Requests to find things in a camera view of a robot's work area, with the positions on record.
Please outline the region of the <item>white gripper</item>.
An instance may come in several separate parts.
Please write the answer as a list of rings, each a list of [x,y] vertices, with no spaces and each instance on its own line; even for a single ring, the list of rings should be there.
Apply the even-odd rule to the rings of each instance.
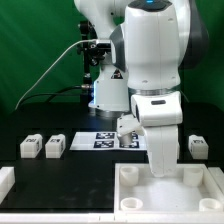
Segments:
[[[143,129],[151,173],[164,177],[175,172],[179,150],[178,126]]]

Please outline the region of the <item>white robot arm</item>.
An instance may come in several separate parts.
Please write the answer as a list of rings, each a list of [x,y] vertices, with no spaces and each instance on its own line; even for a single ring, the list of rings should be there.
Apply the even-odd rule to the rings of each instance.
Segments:
[[[100,64],[90,111],[115,115],[117,136],[145,137],[151,172],[175,171],[182,123],[179,71],[205,54],[208,33],[195,0],[74,0],[97,39]]]

